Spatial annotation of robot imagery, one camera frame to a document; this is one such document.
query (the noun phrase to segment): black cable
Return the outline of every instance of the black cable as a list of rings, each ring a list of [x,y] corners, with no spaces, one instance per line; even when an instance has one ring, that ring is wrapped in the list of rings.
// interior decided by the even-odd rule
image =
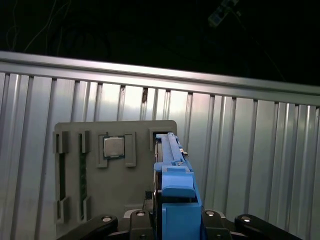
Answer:
[[[271,58],[271,56],[268,54],[268,52],[261,46],[261,44],[249,33],[249,31],[247,30],[247,28],[245,27],[245,25],[242,23],[241,19],[239,18],[239,16],[233,11],[232,8],[227,7],[227,11],[232,13],[232,15],[234,16],[234,18],[237,20],[237,22],[240,24],[241,28],[244,30],[245,33],[247,33],[247,35],[249,36],[249,38],[264,52],[264,54],[267,56],[267,58],[269,59],[269,61],[272,63],[272,65],[274,66],[274,68],[276,69],[276,71],[278,72],[278,74],[280,75],[281,79],[286,82],[286,78],[283,76],[283,74],[281,73],[280,69],[278,68],[277,64],[275,63],[275,61]]]
[[[111,46],[107,34],[108,31],[105,26],[102,25],[102,22],[102,19],[99,19],[96,15],[86,10],[69,12],[49,38],[49,54],[55,55],[54,43],[59,40],[60,34],[62,34],[63,46],[68,54],[71,53],[74,44],[80,37],[82,38],[80,48],[84,47],[87,36],[90,35],[93,38],[94,47],[97,47],[98,40],[104,44],[106,48],[105,57],[109,59],[111,56]],[[71,41],[72,44],[67,47],[72,35],[74,35]]]

